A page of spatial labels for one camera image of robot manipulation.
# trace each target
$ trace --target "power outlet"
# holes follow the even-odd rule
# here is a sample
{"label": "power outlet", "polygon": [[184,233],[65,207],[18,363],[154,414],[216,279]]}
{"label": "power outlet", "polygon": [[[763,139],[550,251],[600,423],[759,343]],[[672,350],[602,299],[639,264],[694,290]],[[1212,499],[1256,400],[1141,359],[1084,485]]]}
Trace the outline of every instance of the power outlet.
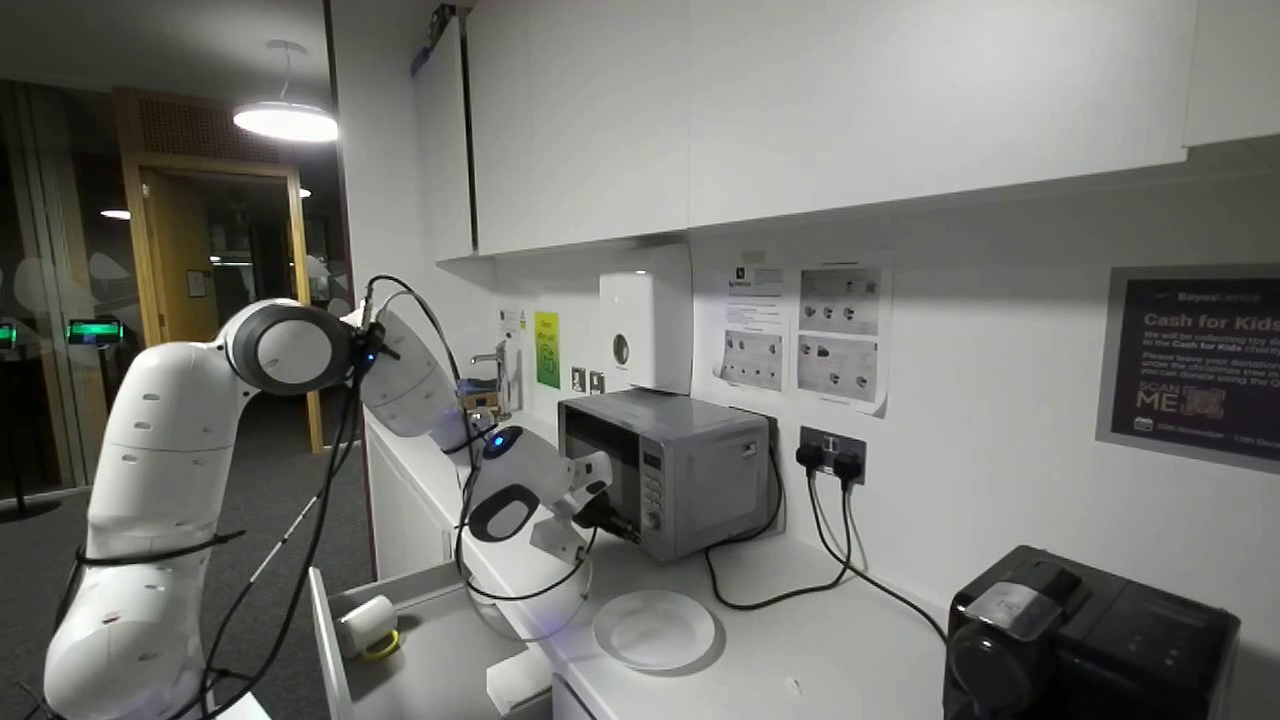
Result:
{"label": "power outlet", "polygon": [[798,327],[877,337],[879,271],[877,267],[808,267],[798,271]]}
{"label": "power outlet", "polygon": [[782,337],[723,333],[723,383],[782,390]]}
{"label": "power outlet", "polygon": [[798,427],[798,443],[822,450],[829,466],[820,466],[816,471],[834,471],[832,458],[848,458],[848,459],[856,459],[865,470],[865,471],[856,471],[851,485],[869,485],[869,443],[865,439],[820,433],[820,427]]}
{"label": "power outlet", "polygon": [[879,397],[879,343],[843,337],[798,337],[797,383],[808,393],[872,404]]}

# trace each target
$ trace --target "white electrical box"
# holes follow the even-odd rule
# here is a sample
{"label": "white electrical box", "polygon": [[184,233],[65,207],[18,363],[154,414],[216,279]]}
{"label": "white electrical box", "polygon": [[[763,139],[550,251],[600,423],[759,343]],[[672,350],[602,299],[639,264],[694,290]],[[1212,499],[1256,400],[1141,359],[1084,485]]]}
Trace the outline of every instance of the white electrical box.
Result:
{"label": "white electrical box", "polygon": [[600,275],[606,390],[688,393],[693,299],[688,255],[646,255]]}

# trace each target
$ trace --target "floor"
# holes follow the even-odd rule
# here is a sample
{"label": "floor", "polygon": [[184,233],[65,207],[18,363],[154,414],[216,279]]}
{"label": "floor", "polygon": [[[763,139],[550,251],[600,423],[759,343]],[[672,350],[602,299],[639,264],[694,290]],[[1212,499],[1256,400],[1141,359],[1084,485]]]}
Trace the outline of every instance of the floor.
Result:
{"label": "floor", "polygon": [[[241,593],[242,577],[277,546],[297,510],[315,491],[322,458],[308,458],[303,422],[285,400],[256,400],[241,423],[230,459],[230,485],[218,529],[242,529],[249,538],[218,550],[203,593],[203,637]],[[42,645],[53,637],[53,614],[73,570],[73,554],[85,538],[89,495],[0,521],[0,716],[28,716],[40,705]],[[285,617],[287,583],[299,573],[299,546],[261,579],[241,621],[230,626],[218,665],[252,670],[268,653],[268,637]],[[371,579],[369,546],[369,495],[360,443],[335,482],[330,512],[322,523],[318,558],[330,590]],[[256,690],[256,702],[271,720],[318,720],[322,690],[315,670],[308,605],[299,605],[277,670]]]}

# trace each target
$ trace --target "ceiling light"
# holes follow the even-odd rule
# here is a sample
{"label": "ceiling light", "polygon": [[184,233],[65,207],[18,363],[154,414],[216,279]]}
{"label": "ceiling light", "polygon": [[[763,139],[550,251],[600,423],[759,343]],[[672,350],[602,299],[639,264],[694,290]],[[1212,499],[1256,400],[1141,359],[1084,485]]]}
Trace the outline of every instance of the ceiling light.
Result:
{"label": "ceiling light", "polygon": [[315,104],[261,99],[235,113],[235,128],[280,146],[335,146],[335,117]]}

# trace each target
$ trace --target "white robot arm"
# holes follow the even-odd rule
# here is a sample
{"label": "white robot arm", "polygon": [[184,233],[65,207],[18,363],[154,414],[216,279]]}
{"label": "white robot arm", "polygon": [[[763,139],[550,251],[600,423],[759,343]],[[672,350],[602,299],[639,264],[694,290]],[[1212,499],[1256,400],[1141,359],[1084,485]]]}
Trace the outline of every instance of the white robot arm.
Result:
{"label": "white robot arm", "polygon": [[353,327],[252,304],[212,343],[154,343],[114,397],[85,534],[85,577],[42,661],[58,716],[171,716],[200,684],[200,600],[218,546],[241,414],[256,393],[330,390]]}

